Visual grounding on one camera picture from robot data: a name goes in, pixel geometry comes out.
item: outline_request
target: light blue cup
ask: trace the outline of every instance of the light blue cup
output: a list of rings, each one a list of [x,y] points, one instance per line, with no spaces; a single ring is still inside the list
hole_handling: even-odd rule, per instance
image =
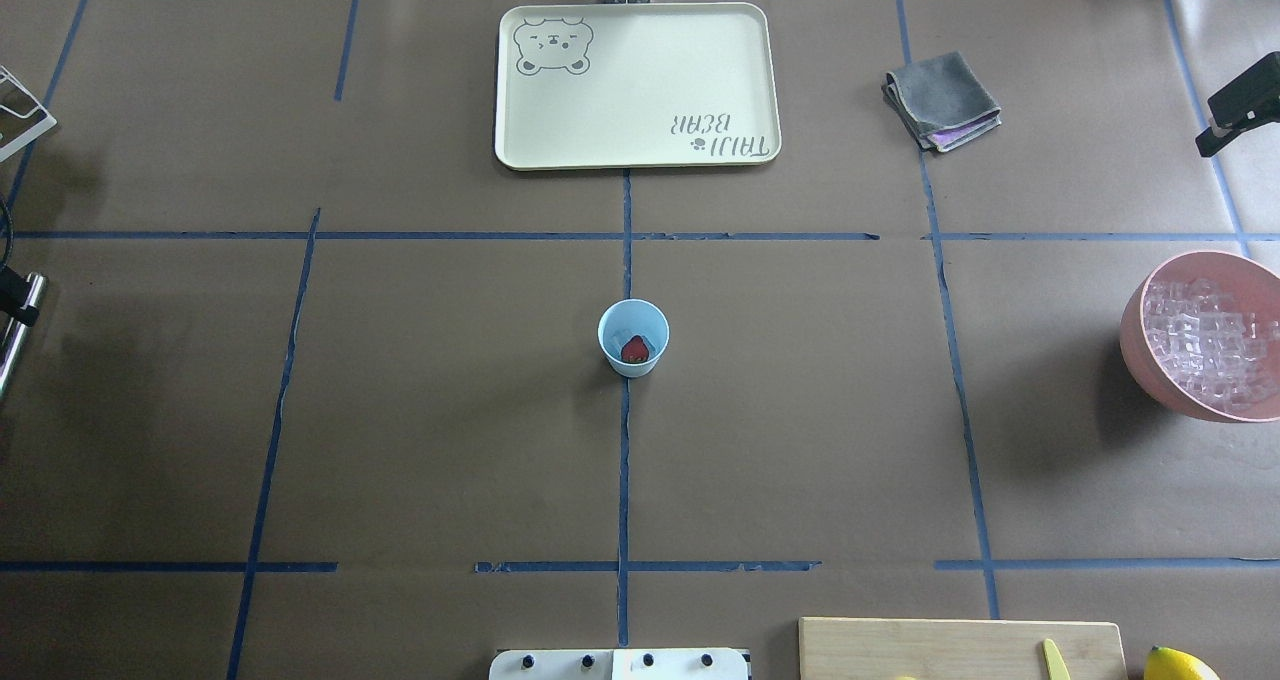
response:
[[[613,304],[604,315],[600,316],[600,328],[596,332],[600,339],[600,350],[609,365],[623,378],[639,378],[653,370],[667,350],[667,341],[671,339],[671,327],[667,325],[667,316],[653,302],[643,300],[623,300]],[[640,336],[649,346],[649,360],[645,362],[622,362],[622,346]]]

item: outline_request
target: metal bar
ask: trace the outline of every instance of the metal bar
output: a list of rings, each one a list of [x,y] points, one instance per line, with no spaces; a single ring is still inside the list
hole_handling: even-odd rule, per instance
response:
[[[27,293],[28,306],[40,307],[40,298],[45,295],[45,275],[32,273],[27,275],[31,283],[31,292]],[[18,364],[18,353],[22,352],[23,343],[27,342],[27,333],[31,330],[18,320],[10,318],[9,325],[4,330],[4,361],[0,362],[0,401],[9,391],[9,379],[13,378],[13,369]]]

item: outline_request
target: cutting board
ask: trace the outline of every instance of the cutting board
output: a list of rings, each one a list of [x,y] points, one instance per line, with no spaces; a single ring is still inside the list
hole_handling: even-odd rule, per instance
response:
[[[801,680],[1048,680],[1051,638],[1071,680],[1126,680],[1111,622],[801,617]]]

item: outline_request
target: black cable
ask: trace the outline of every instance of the black cable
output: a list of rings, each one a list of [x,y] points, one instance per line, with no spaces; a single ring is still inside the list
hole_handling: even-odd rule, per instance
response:
[[[13,254],[13,214],[9,213],[9,202],[0,198],[0,213],[4,214],[4,255],[0,256],[0,270],[9,266],[9,256]]]

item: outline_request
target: yellow knife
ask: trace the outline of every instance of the yellow knife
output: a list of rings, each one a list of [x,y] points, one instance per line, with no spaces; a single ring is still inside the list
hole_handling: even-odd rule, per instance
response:
[[[1044,638],[1044,665],[1048,666],[1048,680],[1071,680],[1062,662],[1062,653],[1057,652],[1057,644]]]

